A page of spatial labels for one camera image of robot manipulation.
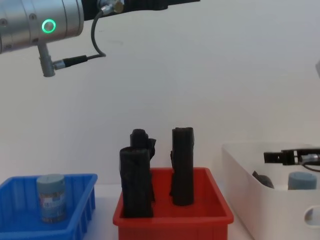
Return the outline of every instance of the red tray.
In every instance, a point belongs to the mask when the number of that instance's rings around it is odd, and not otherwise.
[[[172,168],[152,168],[152,218],[124,218],[120,195],[113,215],[119,240],[227,240],[234,216],[209,169],[195,167],[194,204],[175,206],[169,196]]]

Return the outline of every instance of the white background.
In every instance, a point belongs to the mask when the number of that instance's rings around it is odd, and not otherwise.
[[[94,54],[80,37],[49,44],[53,60]],[[235,141],[320,143],[319,0],[202,0],[103,18],[107,57],[42,77],[37,48],[0,55],[0,180],[97,173],[119,183],[134,128],[170,166],[171,130],[194,127],[194,164],[222,176]]]

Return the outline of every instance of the white table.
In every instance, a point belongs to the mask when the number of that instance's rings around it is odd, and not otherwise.
[[[118,240],[118,227],[113,225],[112,218],[120,193],[120,184],[95,186],[96,209],[84,240]],[[228,227],[228,240],[253,240],[237,216]]]

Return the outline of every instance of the white plastic bin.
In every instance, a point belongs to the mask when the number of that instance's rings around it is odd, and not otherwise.
[[[264,152],[308,148],[292,143],[230,143],[222,147],[226,197],[255,240],[319,240],[319,226],[305,222],[307,211],[320,205],[320,173],[300,165],[284,166],[264,161]],[[274,189],[252,174],[268,176]],[[316,190],[288,190],[291,172],[317,176]]]

